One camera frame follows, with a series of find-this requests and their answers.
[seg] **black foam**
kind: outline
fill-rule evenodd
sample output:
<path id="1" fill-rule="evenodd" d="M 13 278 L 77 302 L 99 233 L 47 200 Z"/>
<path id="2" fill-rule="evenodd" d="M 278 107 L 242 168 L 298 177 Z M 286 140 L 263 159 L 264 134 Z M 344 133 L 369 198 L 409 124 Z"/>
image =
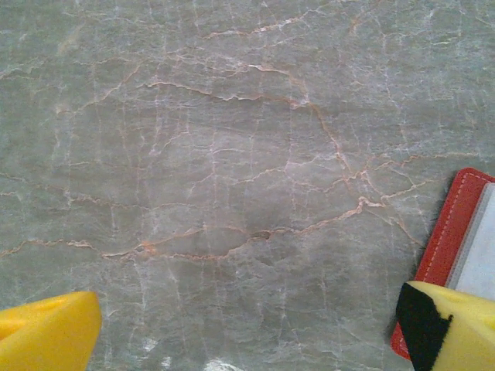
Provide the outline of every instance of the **black foam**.
<path id="1" fill-rule="evenodd" d="M 453 316 L 442 318 L 424 292 L 403 284 L 395 309 L 415 371 L 431 371 Z"/>

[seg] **crack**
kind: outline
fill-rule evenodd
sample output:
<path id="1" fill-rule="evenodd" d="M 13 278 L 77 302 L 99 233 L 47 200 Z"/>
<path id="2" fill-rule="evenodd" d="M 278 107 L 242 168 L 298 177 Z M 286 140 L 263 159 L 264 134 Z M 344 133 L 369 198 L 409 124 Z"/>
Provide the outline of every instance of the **crack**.
<path id="1" fill-rule="evenodd" d="M 237 31 L 236 29 L 228 29 L 227 31 L 223 31 L 223 32 L 212 32 L 209 35 L 204 36 L 203 39 L 208 40 L 208 39 L 212 39 L 212 38 L 218 37 L 218 36 L 251 36 L 251 35 L 258 34 L 258 33 L 273 31 L 276 29 L 282 30 L 286 25 L 291 25 L 292 23 L 297 23 L 297 22 L 304 22 L 304 18 L 309 13 L 321 14 L 320 9 L 325 8 L 326 6 L 329 6 L 329 4 L 320 5 L 316 9 L 310 9 L 298 17 L 288 18 L 288 19 L 285 19 L 283 21 L 277 22 L 277 23 L 272 24 L 272 25 L 257 27 L 256 29 L 253 29 L 251 31 L 246 32 L 246 31 Z"/>
<path id="2" fill-rule="evenodd" d="M 201 232 L 206 232 L 208 230 L 213 230 L 213 229 L 233 230 L 233 231 L 241 232 L 241 233 L 243 233 L 249 237 L 246 239 L 246 241 L 243 244 L 236 246 L 236 247 L 232 247 L 225 254 L 221 254 L 221 255 L 181 254 L 181 253 L 177 253 L 177 252 L 168 254 L 165 251 L 160 251 L 157 247 L 158 245 L 168 243 L 168 242 L 175 240 L 175 239 L 190 237 L 192 235 L 195 235 L 195 234 L 198 234 Z M 136 255 L 141 255 L 144 257 L 166 257 L 169 259 L 184 258 L 187 260 L 223 260 L 223 259 L 229 257 L 233 251 L 239 250 L 242 247 L 247 246 L 249 243 L 251 243 L 253 241 L 269 240 L 273 234 L 274 234 L 274 232 L 269 231 L 269 230 L 260 230 L 260 231 L 255 232 L 255 233 L 248 233 L 247 231 L 242 230 L 242 229 L 237 228 L 237 227 L 234 227 L 234 226 L 222 226 L 222 227 L 204 226 L 203 228 L 189 230 L 189 231 L 187 231 L 185 233 L 181 233 L 181 234 L 175 234 L 175 235 L 172 235 L 168 238 L 165 238 L 165 239 L 159 240 L 159 241 L 147 241 L 147 240 L 145 240 L 145 241 L 142 241 L 138 246 L 134 247 L 133 249 L 131 249 L 129 251 L 125 251 L 123 253 L 116 253 L 116 254 L 103 254 L 103 257 L 132 259 Z"/>
<path id="3" fill-rule="evenodd" d="M 295 231 L 295 234 L 296 235 L 306 234 L 308 232 L 312 232 L 313 230 L 318 230 L 318 229 L 322 228 L 323 226 L 326 226 L 329 223 L 333 223 L 333 222 L 336 222 L 336 221 L 345 220 L 345 219 L 350 218 L 351 216 L 354 216 L 354 215 L 357 215 L 357 214 L 361 214 L 363 212 L 363 210 L 364 210 L 364 206 L 369 206 L 369 207 L 386 207 L 383 203 L 373 203 L 369 199 L 367 199 L 366 197 L 361 196 L 358 199 L 358 204 L 357 204 L 357 207 L 355 209 L 348 210 L 345 213 L 342 213 L 339 216 L 336 216 L 336 217 L 334 217 L 332 219 L 321 220 L 321 221 L 319 221 L 316 224 L 313 224 L 311 226 L 307 226 L 303 230 Z"/>
<path id="4" fill-rule="evenodd" d="M 368 14 L 368 13 L 372 12 L 373 10 L 375 10 L 376 8 L 378 8 L 378 6 L 380 5 L 380 3 L 382 1 L 383 0 L 375 0 L 374 4 L 369 9 L 363 10 L 361 13 L 359 13 L 354 18 L 352 18 L 350 20 L 350 25 L 349 25 L 349 34 L 356 35 L 356 28 L 358 27 L 358 25 L 363 23 L 363 17 L 366 14 Z"/>
<path id="5" fill-rule="evenodd" d="M 139 71 L 139 69 L 141 68 L 142 63 L 143 63 L 142 61 L 139 62 L 138 65 L 136 66 L 136 68 L 134 68 L 133 71 L 131 71 L 120 83 L 118 83 L 116 87 L 112 87 L 111 89 L 107 90 L 101 97 L 95 98 L 95 99 L 87 102 L 83 106 L 77 108 L 74 111 L 74 114 L 77 113 L 77 112 L 82 111 L 86 107 L 89 107 L 89 106 L 94 105 L 94 104 L 99 104 L 102 101 L 104 101 L 105 99 L 107 99 L 110 96 L 110 94 L 112 94 L 116 90 L 119 90 L 122 87 L 122 85 L 124 85 L 125 83 L 127 83 L 131 79 L 131 77 L 133 77 Z"/>
<path id="6" fill-rule="evenodd" d="M 395 220 L 396 224 L 401 228 L 402 232 L 405 233 L 405 235 L 412 241 L 414 242 L 415 244 L 419 245 L 419 246 L 424 246 L 424 244 L 420 241 L 420 240 L 417 240 L 414 236 L 412 236 L 409 231 L 406 229 L 405 227 L 405 223 L 404 223 L 404 220 L 398 216 L 398 220 Z"/>
<path id="7" fill-rule="evenodd" d="M 274 172 L 285 173 L 285 171 L 281 168 L 267 168 L 266 170 L 258 173 L 257 175 L 254 175 L 252 178 L 244 179 L 244 180 L 235 180 L 233 182 L 233 184 L 236 186 L 236 185 L 243 184 L 243 183 L 251 183 L 251 182 L 254 182 L 255 180 L 259 179 L 263 175 L 272 174 Z"/>
<path id="8" fill-rule="evenodd" d="M 418 183 L 418 184 L 413 184 L 411 187 L 409 187 L 408 189 L 405 189 L 403 191 L 398 191 L 396 193 L 392 193 L 390 195 L 383 195 L 380 199 L 383 200 L 383 199 L 391 199 L 393 197 L 397 197 L 397 196 L 401 196 L 401 195 L 404 195 L 405 193 L 409 193 L 411 191 L 414 191 L 415 189 L 419 188 L 419 187 L 422 187 L 424 186 L 425 184 L 428 184 L 428 183 L 432 183 L 434 182 L 435 180 L 425 180 L 424 182 L 421 182 L 421 183 Z"/>
<path id="9" fill-rule="evenodd" d="M 18 197 L 17 192 L 0 192 L 1 197 Z"/>
<path id="10" fill-rule="evenodd" d="M 339 142 L 335 138 L 335 135 L 329 129 L 328 124 L 325 122 L 325 120 L 323 118 L 323 114 L 322 114 L 321 110 L 319 109 L 319 107 L 316 104 L 314 104 L 312 102 L 308 102 L 308 105 L 316 113 L 316 117 L 318 118 L 318 121 L 319 121 L 320 125 L 322 126 L 323 131 L 325 131 L 325 133 L 328 135 L 328 137 L 332 141 L 332 143 L 335 147 L 335 151 L 336 151 L 336 158 L 341 163 L 343 170 L 346 169 L 348 172 L 351 172 L 350 165 L 347 162 L 347 160 L 345 159 L 345 156 L 342 154 L 342 152 L 343 152 L 342 146 L 339 144 Z"/>
<path id="11" fill-rule="evenodd" d="M 75 241 L 75 240 L 70 240 L 70 241 L 65 241 L 64 239 L 59 239 L 59 240 L 54 240 L 54 241 L 43 241 L 43 240 L 27 240 L 27 241 L 22 241 L 18 246 L 9 249 L 9 250 L 3 250 L 0 252 L 0 259 L 7 256 L 7 255 L 12 255 L 15 253 L 18 253 L 24 246 L 26 245 L 43 245 L 45 247 L 53 247 L 59 244 L 66 244 L 67 246 L 71 247 L 76 247 L 76 248 L 82 248 L 82 249 L 90 249 L 92 251 L 95 251 L 98 253 L 100 256 L 104 257 L 104 255 L 96 248 L 93 247 L 89 242 L 86 240 L 81 240 L 81 241 Z"/>
<path id="12" fill-rule="evenodd" d="M 228 102 L 228 101 L 231 101 L 231 100 L 239 100 L 239 101 L 242 101 L 242 100 L 251 100 L 251 101 L 256 101 L 256 100 L 263 100 L 263 99 L 265 99 L 265 100 L 270 100 L 270 101 L 280 101 L 280 102 L 287 103 L 287 104 L 289 104 L 291 106 L 292 109 L 296 109 L 298 107 L 304 106 L 304 103 L 305 103 L 305 102 L 299 102 L 297 100 L 290 99 L 290 98 L 287 98 L 287 97 L 276 97 L 276 96 L 270 96 L 270 95 L 267 95 L 267 94 L 253 94 L 250 97 L 239 97 L 239 96 L 237 96 L 235 94 L 231 94 L 229 97 L 222 97 L 220 95 L 213 95 L 212 92 L 210 92 L 210 91 L 197 89 L 195 87 L 190 87 L 190 86 L 187 86 L 187 85 L 183 85 L 181 83 L 173 83 L 172 81 L 155 81 L 155 82 L 152 82 L 152 83 L 143 83 L 141 85 L 138 85 L 137 88 L 143 88 L 143 87 L 153 88 L 153 87 L 160 86 L 160 85 L 161 86 L 171 86 L 171 87 L 176 87 L 178 89 L 188 90 L 188 91 L 191 91 L 191 92 L 194 92 L 194 93 L 198 93 L 198 94 L 201 94 L 201 95 L 210 97 L 210 98 L 222 100 L 224 102 Z"/>
<path id="13" fill-rule="evenodd" d="M 34 189 L 43 189 L 47 192 L 50 191 L 56 191 L 59 193 L 62 193 L 64 197 L 67 198 L 68 201 L 71 203 L 82 203 L 85 201 L 88 201 L 90 203 L 93 203 L 97 206 L 110 206 L 110 207 L 116 207 L 116 208 L 121 208 L 121 209 L 131 209 L 134 207 L 138 207 L 139 209 L 145 210 L 145 211 L 154 211 L 157 209 L 161 209 L 164 207 L 169 207 L 169 206 L 188 206 L 191 208 L 199 208 L 198 206 L 187 204 L 187 203 L 163 203 L 161 205 L 155 206 L 155 207 L 147 207 L 139 204 L 133 204 L 133 203 L 115 203 L 109 200 L 104 200 L 100 199 L 98 197 L 94 197 L 91 195 L 88 195 L 86 193 L 80 193 L 80 192 L 69 192 L 68 189 L 63 188 L 63 187 L 57 187 L 55 185 L 44 185 L 36 182 L 31 182 L 29 180 L 26 180 L 24 178 L 16 177 L 16 176 L 11 176 L 9 174 L 5 173 L 0 173 L 0 177 L 10 179 L 10 180 L 15 180 L 17 182 L 22 182 L 25 183 L 29 186 L 32 186 Z M 17 196 L 17 192 L 0 192 L 0 196 Z"/>
<path id="14" fill-rule="evenodd" d="M 74 45 L 77 44 L 77 41 L 80 38 L 80 31 L 85 25 L 86 23 L 83 22 L 80 25 L 76 26 L 76 28 L 74 28 L 69 33 L 65 40 L 58 45 L 56 51 L 57 56 L 64 56 L 70 48 L 74 47 Z"/>
<path id="15" fill-rule="evenodd" d="M 45 62 L 40 60 L 39 57 L 36 57 L 24 64 L 16 64 L 14 66 L 9 65 L 7 69 L 0 71 L 0 80 L 6 79 L 11 75 L 15 76 L 16 73 L 29 76 L 33 70 L 39 69 L 43 64 L 45 64 Z"/>
<path id="16" fill-rule="evenodd" d="M 380 168 L 388 167 L 390 168 L 391 165 L 404 168 L 407 164 L 415 161 L 415 160 L 428 160 L 428 159 L 437 159 L 437 158 L 455 158 L 455 157 L 467 157 L 467 158 L 476 158 L 478 157 L 479 154 L 477 153 L 465 153 L 465 152 L 447 152 L 445 154 L 437 154 L 437 155 L 410 155 L 408 159 L 402 161 L 402 162 L 396 162 L 394 160 L 389 160 L 378 167 L 374 168 L 374 170 L 378 170 Z"/>

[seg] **yellow foam block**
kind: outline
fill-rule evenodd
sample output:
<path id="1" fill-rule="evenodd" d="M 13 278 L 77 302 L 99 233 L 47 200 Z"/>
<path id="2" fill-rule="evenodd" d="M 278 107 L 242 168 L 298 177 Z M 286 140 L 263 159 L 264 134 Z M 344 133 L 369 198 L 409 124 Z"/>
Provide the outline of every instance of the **yellow foam block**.
<path id="1" fill-rule="evenodd" d="M 410 281 L 397 314 L 416 370 L 495 370 L 495 301 Z"/>
<path id="2" fill-rule="evenodd" d="M 0 311 L 0 370 L 84 371 L 100 327 L 89 291 Z"/>

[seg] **gray marble slab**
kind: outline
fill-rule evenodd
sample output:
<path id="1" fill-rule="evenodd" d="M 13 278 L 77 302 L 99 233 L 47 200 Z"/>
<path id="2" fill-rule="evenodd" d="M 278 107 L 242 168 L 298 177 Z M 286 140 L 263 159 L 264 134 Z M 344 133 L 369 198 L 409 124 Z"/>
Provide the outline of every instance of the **gray marble slab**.
<path id="1" fill-rule="evenodd" d="M 95 290 L 89 370 L 408 370 L 493 0 L 3 0 L 0 305 Z"/>

